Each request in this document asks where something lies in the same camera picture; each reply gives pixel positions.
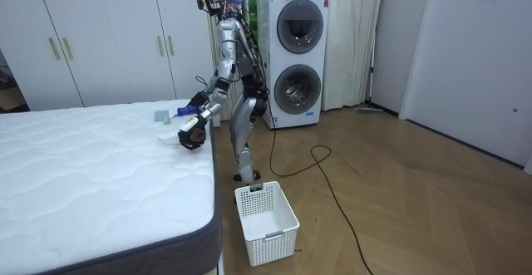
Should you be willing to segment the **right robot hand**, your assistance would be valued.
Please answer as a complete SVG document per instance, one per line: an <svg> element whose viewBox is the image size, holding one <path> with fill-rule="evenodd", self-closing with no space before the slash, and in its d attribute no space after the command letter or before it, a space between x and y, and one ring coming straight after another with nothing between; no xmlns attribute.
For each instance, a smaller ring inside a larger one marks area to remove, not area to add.
<svg viewBox="0 0 532 275"><path fill-rule="evenodd" d="M187 106L201 107L209 101L209 93L207 91L198 91L191 99Z"/></svg>

